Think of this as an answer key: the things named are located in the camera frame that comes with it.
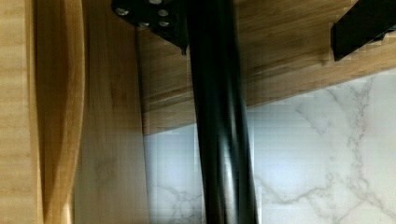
white marble surface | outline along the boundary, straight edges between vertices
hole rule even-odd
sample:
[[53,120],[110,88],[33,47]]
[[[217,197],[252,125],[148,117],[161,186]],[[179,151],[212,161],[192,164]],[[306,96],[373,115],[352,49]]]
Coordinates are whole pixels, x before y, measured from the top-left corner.
[[[262,224],[396,224],[396,69],[247,119]],[[150,223],[205,223],[195,126],[145,141]]]

screw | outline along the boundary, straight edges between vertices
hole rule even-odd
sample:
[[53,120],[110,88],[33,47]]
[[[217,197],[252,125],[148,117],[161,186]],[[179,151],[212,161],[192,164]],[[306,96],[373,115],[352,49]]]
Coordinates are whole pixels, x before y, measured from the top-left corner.
[[148,22],[139,22],[139,26],[140,27],[149,27],[149,23]]
[[125,8],[122,8],[122,7],[116,7],[116,13],[119,16],[126,16],[126,15],[129,14],[129,11],[128,11],[128,9],[125,9]]
[[169,15],[169,12],[166,11],[165,9],[160,9],[158,10],[158,15],[165,17]]
[[152,5],[159,5],[163,2],[163,0],[148,0]]
[[167,26],[169,26],[169,22],[168,21],[160,21],[160,22],[158,22],[162,27],[167,27]]

wooden edge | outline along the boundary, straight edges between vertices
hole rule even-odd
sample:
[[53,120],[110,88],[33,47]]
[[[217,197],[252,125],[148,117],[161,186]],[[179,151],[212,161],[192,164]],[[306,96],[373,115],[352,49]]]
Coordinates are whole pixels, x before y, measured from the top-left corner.
[[30,56],[35,78],[30,79],[29,106],[32,145],[38,146],[33,149],[37,223],[69,224],[85,97],[82,3],[27,1],[37,10],[35,24],[30,23],[36,34],[29,37],[35,42],[29,49],[36,50]]
[[27,56],[27,77],[29,94],[29,125],[33,170],[33,190],[35,194],[35,223],[44,223],[43,200],[41,183],[41,160],[39,155],[38,124],[37,124],[37,104],[35,89],[35,0],[25,0],[25,22],[26,22],[26,56]]
[[85,93],[85,38],[82,3],[64,0],[64,19],[68,57],[68,85],[64,111],[61,155],[56,169],[55,185],[50,195],[45,223],[72,223],[72,194],[78,164]]

wooden board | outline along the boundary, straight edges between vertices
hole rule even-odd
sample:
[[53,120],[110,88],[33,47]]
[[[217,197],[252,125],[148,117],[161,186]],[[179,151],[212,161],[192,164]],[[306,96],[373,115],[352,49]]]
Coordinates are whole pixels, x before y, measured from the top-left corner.
[[89,78],[76,224],[149,223],[134,28],[111,0],[84,0]]
[[30,8],[0,0],[0,223],[35,223],[29,116]]
[[85,42],[80,0],[35,1],[35,90],[44,223],[72,222],[70,201],[80,145]]
[[[340,63],[333,62],[330,29],[356,2],[235,1],[247,105],[269,103],[396,66],[394,34]],[[144,134],[193,123],[190,58],[145,29],[138,31],[138,47]]]

marble backsplash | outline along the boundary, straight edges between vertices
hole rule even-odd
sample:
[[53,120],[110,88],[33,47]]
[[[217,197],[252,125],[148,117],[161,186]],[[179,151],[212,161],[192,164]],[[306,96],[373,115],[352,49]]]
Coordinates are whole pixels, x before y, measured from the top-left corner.
[[[396,224],[396,69],[247,119],[262,224]],[[145,147],[150,223],[205,223],[196,126]]]

